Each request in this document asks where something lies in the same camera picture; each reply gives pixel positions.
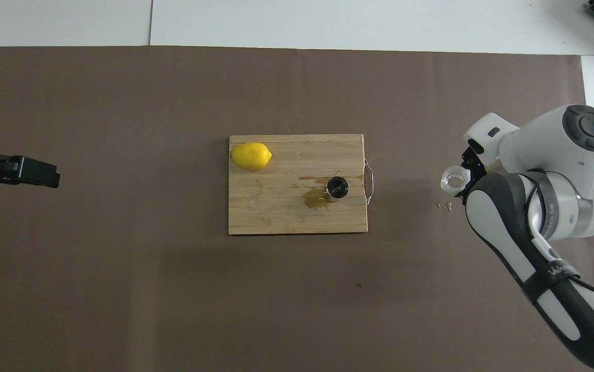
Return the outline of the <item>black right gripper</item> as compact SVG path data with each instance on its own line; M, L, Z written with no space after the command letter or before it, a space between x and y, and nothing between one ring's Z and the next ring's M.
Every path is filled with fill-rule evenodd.
M486 176L485 166L471 147L467 147L464 151L464 168L470 168L470 174L473 179L465 184L462 191L455 194L455 197L460 199L467 199L474 185L477 183L477 179Z

